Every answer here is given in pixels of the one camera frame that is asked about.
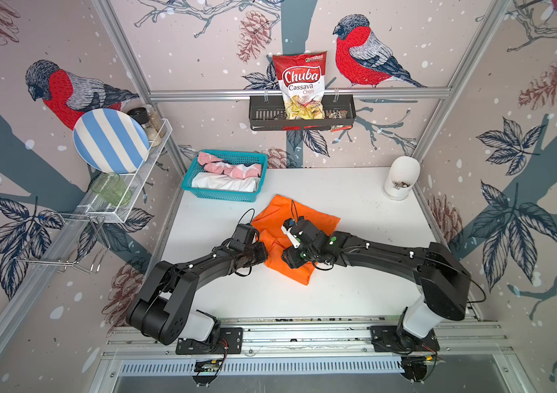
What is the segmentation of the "white shorts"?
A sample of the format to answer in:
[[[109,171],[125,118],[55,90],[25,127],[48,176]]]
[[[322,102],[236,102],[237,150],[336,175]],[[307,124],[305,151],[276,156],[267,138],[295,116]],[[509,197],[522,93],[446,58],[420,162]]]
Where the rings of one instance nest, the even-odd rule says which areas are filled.
[[[191,187],[218,191],[254,193],[258,189],[259,183],[260,178],[231,178],[227,175],[201,172],[193,178]]]

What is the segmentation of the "pink patterned garment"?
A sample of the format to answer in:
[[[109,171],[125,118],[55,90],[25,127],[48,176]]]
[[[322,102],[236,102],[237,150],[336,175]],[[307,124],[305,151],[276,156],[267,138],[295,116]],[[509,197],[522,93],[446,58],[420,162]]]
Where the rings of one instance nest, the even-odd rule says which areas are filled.
[[[261,164],[233,165],[219,157],[205,152],[200,152],[198,154],[197,162],[203,168],[204,172],[214,175],[225,175],[235,179],[260,178],[262,175]]]

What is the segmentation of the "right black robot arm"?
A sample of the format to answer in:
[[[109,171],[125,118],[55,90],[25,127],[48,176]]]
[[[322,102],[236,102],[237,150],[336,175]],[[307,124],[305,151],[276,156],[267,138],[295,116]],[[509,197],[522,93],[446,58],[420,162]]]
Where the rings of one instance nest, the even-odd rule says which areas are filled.
[[[396,335],[424,339],[443,320],[465,318],[470,273],[437,242],[428,247],[398,247],[336,231],[330,235],[301,217],[287,219],[281,231],[291,242],[282,260],[291,269],[311,263],[358,267],[405,278],[420,287],[421,297],[402,314]]]

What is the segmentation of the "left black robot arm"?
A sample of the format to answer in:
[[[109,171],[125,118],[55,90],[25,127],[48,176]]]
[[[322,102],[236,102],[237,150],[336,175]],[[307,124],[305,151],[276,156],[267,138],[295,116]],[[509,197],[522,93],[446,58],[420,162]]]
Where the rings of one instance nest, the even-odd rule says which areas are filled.
[[[183,338],[198,289],[266,262],[268,252],[259,236],[251,224],[238,224],[233,235],[207,255],[176,265],[157,263],[132,300],[126,324],[166,346]]]

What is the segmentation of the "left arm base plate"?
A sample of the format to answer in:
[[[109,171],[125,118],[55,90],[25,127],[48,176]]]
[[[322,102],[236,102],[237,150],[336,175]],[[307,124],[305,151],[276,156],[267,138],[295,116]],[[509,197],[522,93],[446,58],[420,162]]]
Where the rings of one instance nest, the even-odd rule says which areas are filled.
[[[242,342],[243,329],[241,327],[225,327],[214,330],[203,342],[193,339],[179,339],[175,354],[219,355],[226,350],[229,355],[239,355],[242,352]]]

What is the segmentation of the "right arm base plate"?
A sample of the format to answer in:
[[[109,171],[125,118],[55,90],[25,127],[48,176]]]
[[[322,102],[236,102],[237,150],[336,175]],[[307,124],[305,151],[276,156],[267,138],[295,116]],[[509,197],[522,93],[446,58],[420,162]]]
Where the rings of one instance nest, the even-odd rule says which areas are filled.
[[[368,330],[373,349],[378,353],[410,355],[419,351],[440,351],[440,344],[433,330],[424,338],[417,338],[406,332],[399,333],[397,327],[391,325],[375,325]]]

